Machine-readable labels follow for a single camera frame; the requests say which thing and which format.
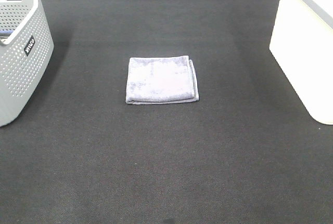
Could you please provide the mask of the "white storage box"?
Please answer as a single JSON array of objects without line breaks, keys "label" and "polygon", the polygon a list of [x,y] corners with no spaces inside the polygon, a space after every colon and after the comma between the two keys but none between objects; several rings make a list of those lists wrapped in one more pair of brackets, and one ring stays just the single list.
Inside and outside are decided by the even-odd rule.
[{"label": "white storage box", "polygon": [[309,115],[332,124],[332,0],[279,0],[270,51]]}]

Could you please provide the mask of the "lavender grey towel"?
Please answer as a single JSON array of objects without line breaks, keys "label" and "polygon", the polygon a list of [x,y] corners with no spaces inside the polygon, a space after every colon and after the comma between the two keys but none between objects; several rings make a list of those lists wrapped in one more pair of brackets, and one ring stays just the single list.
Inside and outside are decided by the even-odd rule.
[{"label": "lavender grey towel", "polygon": [[198,100],[196,71],[188,56],[129,59],[127,104],[170,104]]}]

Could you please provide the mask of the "blue towel in basket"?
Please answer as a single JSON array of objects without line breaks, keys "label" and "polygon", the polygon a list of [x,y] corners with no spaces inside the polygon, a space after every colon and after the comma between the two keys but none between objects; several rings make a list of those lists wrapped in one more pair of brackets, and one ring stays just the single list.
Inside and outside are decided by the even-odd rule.
[{"label": "blue towel in basket", "polygon": [[1,38],[8,38],[13,33],[13,30],[0,30]]}]

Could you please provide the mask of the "grey perforated laundry basket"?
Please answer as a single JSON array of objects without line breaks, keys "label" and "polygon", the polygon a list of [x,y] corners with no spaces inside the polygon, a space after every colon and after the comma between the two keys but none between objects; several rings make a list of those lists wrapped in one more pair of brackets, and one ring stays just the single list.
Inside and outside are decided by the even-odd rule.
[{"label": "grey perforated laundry basket", "polygon": [[14,121],[35,91],[54,50],[41,0],[1,2],[1,126]]}]

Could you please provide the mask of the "black fabric table mat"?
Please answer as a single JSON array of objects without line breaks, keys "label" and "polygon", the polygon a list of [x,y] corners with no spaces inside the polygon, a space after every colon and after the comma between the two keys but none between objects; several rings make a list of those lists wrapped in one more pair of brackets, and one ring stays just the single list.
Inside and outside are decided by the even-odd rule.
[{"label": "black fabric table mat", "polygon": [[[279,0],[42,0],[54,51],[1,128],[1,223],[332,223],[332,127],[269,51]],[[188,55],[195,103],[125,103]]]}]

